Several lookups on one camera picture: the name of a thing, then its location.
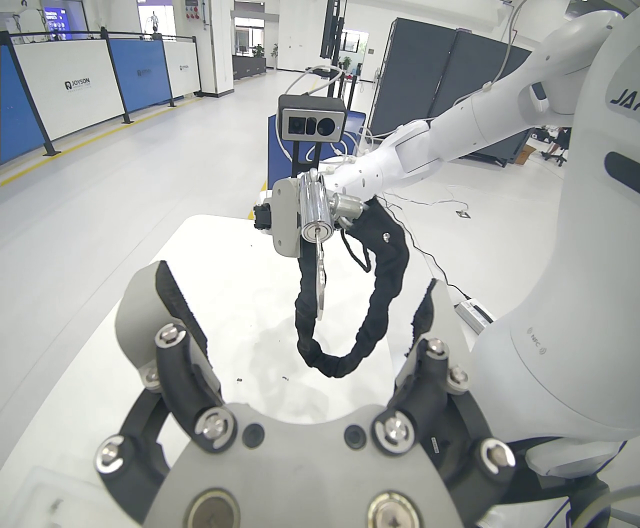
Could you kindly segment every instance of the potted plant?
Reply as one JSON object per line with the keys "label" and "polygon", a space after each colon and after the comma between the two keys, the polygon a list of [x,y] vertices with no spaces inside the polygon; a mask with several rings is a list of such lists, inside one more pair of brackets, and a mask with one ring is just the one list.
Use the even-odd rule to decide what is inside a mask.
{"label": "potted plant", "polygon": [[253,48],[253,56],[258,59],[264,59],[264,48],[260,44]]}
{"label": "potted plant", "polygon": [[278,69],[278,43],[276,42],[273,45],[273,49],[271,50],[271,56],[276,59],[276,66],[275,68]]}
{"label": "potted plant", "polygon": [[351,66],[351,57],[344,57],[341,60],[344,71],[349,75],[349,66]]}

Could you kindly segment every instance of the yellow floor line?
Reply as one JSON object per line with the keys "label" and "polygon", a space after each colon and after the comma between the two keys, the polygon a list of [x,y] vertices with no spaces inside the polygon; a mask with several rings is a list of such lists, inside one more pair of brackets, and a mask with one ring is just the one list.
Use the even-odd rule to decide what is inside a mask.
{"label": "yellow floor line", "polygon": [[[264,181],[264,185],[262,186],[262,189],[260,189],[260,192],[266,191],[267,190],[267,180]],[[251,209],[251,212],[249,213],[249,216],[247,216],[248,220],[255,220],[255,216],[253,215],[253,208]]]}
{"label": "yellow floor line", "polygon": [[[139,119],[136,119],[131,125],[136,125],[138,123],[142,123],[144,121],[147,121],[148,119],[151,119],[152,117],[156,117],[162,114],[165,114],[171,110],[175,110],[176,108],[181,108],[183,106],[187,106],[188,104],[191,104],[192,102],[196,102],[196,101],[200,101],[202,100],[201,98],[197,98],[197,99],[193,99],[191,101],[187,101],[184,102],[182,104],[179,104],[178,106],[175,107],[168,107],[160,112],[157,112],[155,114],[151,114],[148,115],[146,117],[141,117]],[[3,180],[0,182],[0,187],[7,185],[8,183],[11,183],[13,181],[16,181],[18,178],[21,178],[22,176],[24,176],[25,174],[28,174],[29,172],[31,172],[32,170],[37,169],[38,167],[42,167],[43,165],[49,163],[50,161],[53,161],[54,159],[58,159],[61,158],[62,156],[64,156],[65,154],[68,154],[69,152],[73,152],[74,150],[77,150],[81,147],[86,147],[87,145],[89,145],[90,143],[93,143],[94,141],[97,140],[101,140],[102,138],[106,138],[107,136],[110,136],[111,134],[113,134],[114,132],[118,132],[119,130],[124,130],[126,128],[130,128],[131,125],[127,125],[125,127],[119,127],[113,130],[107,130],[106,132],[103,132],[102,134],[98,134],[97,136],[90,138],[86,141],[83,141],[82,143],[78,143],[77,145],[74,145],[73,147],[69,147],[66,148],[65,150],[63,150],[62,152],[60,152],[60,154],[56,154],[55,156],[52,157],[46,157],[45,159],[35,163],[34,165],[31,165],[30,167],[27,167],[26,169],[21,170],[20,172],[17,172],[16,174],[14,174],[11,177],[8,177],[6,180]]]}

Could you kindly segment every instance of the white table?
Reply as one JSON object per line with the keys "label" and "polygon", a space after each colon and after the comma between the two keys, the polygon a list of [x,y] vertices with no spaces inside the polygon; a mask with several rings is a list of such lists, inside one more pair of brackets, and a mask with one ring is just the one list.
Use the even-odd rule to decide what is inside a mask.
{"label": "white table", "polygon": [[[342,356],[351,350],[364,320],[374,277],[351,260],[339,236],[325,244],[325,255],[326,306],[315,337],[326,353]],[[252,222],[192,217],[154,260],[158,259],[168,261],[209,339],[209,358],[226,401],[249,403],[265,415],[293,423],[324,422],[365,404],[387,403],[395,374],[386,339],[353,374],[340,380],[325,378],[304,363],[294,327],[298,263],[278,255],[271,237],[257,232]],[[0,471],[0,515],[19,496],[31,469],[39,467],[97,486],[74,492],[90,497],[94,509],[83,509],[81,501],[72,499],[74,493],[60,491],[66,502],[58,505],[52,521],[64,528],[99,527],[101,522],[132,525],[103,500],[109,497],[93,469],[97,446],[120,429],[142,390],[138,373],[115,339],[116,309],[76,356]],[[161,441],[172,464],[187,437],[169,420]],[[68,487],[58,483],[58,488]],[[32,502],[48,510],[52,504],[47,501],[54,495],[40,486]],[[72,506],[75,515],[69,513]],[[63,524],[65,515],[74,519]]]}

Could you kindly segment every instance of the power adapter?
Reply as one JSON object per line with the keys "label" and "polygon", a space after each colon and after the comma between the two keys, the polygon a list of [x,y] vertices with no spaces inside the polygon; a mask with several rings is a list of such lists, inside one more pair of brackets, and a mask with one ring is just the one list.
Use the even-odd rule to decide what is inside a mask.
{"label": "power adapter", "polygon": [[489,311],[476,299],[462,301],[456,306],[456,313],[478,334],[494,321]]}

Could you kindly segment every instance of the camera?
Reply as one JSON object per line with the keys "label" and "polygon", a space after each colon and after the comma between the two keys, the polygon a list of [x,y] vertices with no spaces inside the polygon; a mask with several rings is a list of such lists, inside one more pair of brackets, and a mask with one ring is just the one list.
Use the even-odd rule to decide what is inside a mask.
{"label": "camera", "polygon": [[346,122],[342,99],[281,95],[278,100],[278,134],[283,141],[338,143]]}

